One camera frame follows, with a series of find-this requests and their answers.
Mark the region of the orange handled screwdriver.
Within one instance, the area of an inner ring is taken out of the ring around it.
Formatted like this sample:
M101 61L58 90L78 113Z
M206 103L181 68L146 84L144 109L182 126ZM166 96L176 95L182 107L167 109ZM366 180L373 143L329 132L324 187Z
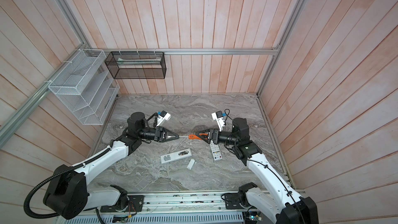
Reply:
M190 134L190 135L186 135L186 136L184 136L184 135L180 135L179 137L180 138L188 138L188 139L190 139L190 140L198 140L197 139L197 137L198 136L201 136L201 137L208 137L208 135L196 135L196 134Z

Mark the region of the white battery cover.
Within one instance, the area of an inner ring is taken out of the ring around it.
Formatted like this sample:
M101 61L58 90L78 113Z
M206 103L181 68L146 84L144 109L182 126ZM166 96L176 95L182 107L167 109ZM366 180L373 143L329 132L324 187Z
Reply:
M187 169L188 169L188 170L191 170L191 169L193 168L194 164L195 164L195 160L194 160L194 159L191 159L190 162L189 162L189 164L187 165Z

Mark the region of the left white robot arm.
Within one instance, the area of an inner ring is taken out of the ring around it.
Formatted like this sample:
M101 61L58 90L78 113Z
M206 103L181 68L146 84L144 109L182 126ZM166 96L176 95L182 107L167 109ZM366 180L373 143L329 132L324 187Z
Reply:
M71 167L58 167L47 180L48 188L43 198L45 206L55 211L56 216L72 219L82 211L110 206L117 212L129 208L127 191L117 185L89 190L88 185L104 170L136 151L143 141L164 143L179 138L179 135L162 127L171 115L166 111L154 113L151 127L145 114L135 112L127 119L123 133L112 140L104 150Z

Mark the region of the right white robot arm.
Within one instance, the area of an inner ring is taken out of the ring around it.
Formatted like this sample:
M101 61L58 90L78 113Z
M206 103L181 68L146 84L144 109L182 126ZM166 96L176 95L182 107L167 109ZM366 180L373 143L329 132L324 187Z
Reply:
M235 118L230 132L221 129L205 129L196 136L208 144L225 144L265 186L268 195L254 183L239 188L237 196L244 207L254 207L274 224L317 224L318 208L311 197L302 197L271 166L265 154L250 139L249 125L245 118Z

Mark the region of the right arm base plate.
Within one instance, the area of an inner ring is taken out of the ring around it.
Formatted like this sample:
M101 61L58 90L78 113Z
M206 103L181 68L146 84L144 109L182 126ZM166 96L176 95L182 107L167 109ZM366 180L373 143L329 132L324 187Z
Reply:
M221 199L225 202L226 209L249 209L250 207L261 209L269 203L268 197L259 191L225 193Z

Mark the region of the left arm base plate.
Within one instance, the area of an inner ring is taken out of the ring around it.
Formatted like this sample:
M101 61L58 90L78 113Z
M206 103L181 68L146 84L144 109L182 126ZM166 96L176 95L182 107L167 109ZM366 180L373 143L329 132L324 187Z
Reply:
M144 195L128 195L121 196L115 205L102 206L100 211L102 213L111 212L141 212L144 204Z

